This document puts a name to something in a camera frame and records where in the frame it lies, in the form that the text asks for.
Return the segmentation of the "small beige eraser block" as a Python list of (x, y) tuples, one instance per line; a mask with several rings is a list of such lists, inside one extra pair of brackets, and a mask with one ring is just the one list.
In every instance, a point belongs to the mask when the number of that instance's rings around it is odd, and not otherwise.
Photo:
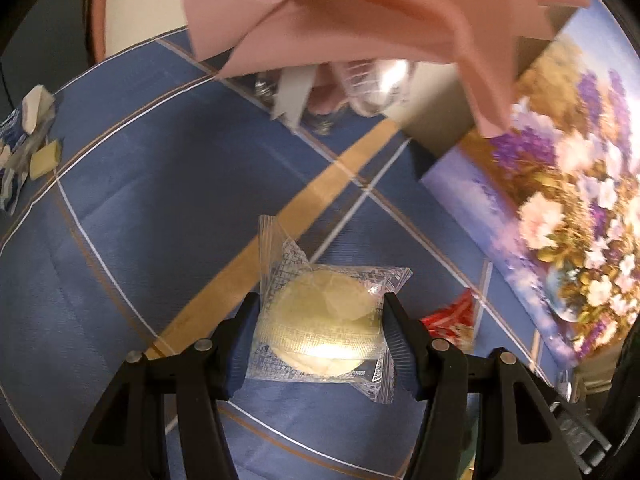
[(37, 180), (55, 170), (62, 158), (62, 144), (59, 140), (47, 143), (36, 151), (29, 163), (29, 177)]

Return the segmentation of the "blue plaid tablecloth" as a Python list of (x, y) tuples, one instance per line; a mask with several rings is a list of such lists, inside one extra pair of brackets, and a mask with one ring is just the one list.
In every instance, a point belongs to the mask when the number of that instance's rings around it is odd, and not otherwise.
[(323, 263), (406, 266), (423, 316), (473, 289), (475, 351), (504, 347), (547, 380), (558, 364), (506, 281), (421, 184), (432, 155), (390, 120), (347, 114), (291, 132), (246, 84), (213, 80), (173, 32), (93, 67), (56, 96), (63, 159), (1, 220), (1, 419), (36, 474), (60, 475), (131, 350), (189, 343), (257, 283), (257, 223)]

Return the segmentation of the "crumpled blue white wrapper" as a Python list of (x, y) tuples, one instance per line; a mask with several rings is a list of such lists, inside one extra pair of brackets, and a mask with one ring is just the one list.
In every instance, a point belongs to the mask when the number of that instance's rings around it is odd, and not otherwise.
[(40, 148), (55, 118), (55, 97), (37, 84), (1, 124), (1, 212), (14, 214), (29, 174), (32, 154)]

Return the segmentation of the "flower painting canvas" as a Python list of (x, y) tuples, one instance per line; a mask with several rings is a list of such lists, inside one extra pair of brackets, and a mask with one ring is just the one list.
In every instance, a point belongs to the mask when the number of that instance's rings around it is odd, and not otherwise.
[(469, 132), (423, 185), (488, 256), (557, 361), (639, 312), (639, 58), (590, 0), (515, 85), (510, 126)]

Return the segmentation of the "round white bun clear packet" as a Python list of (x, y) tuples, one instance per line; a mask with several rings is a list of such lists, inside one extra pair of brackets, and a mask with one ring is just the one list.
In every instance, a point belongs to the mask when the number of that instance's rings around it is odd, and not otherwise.
[(276, 217), (258, 221), (258, 315), (247, 376), (270, 382), (349, 384), (375, 403), (394, 400), (383, 300), (412, 271), (310, 261)]

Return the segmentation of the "pink flower bouquet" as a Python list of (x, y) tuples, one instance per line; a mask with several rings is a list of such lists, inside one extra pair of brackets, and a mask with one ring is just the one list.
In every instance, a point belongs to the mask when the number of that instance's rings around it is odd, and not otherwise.
[(221, 76), (332, 62), (454, 64), (477, 129), (510, 124), (518, 38), (550, 40), (555, 8), (589, 0), (182, 0), (201, 60), (227, 55)]

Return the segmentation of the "dark cabinet doors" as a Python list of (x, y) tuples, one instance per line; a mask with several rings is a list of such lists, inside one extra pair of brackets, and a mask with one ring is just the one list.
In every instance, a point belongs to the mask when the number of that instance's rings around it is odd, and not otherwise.
[(86, 0), (36, 0), (1, 53), (1, 89), (12, 99), (36, 84), (55, 91), (91, 64)]

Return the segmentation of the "red cartoon snack packet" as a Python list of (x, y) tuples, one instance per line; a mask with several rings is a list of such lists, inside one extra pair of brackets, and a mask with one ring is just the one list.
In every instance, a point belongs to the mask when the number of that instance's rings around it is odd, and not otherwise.
[(464, 353), (473, 351), (475, 320), (474, 296), (469, 289), (465, 289), (449, 306), (421, 318), (433, 338), (446, 339)]

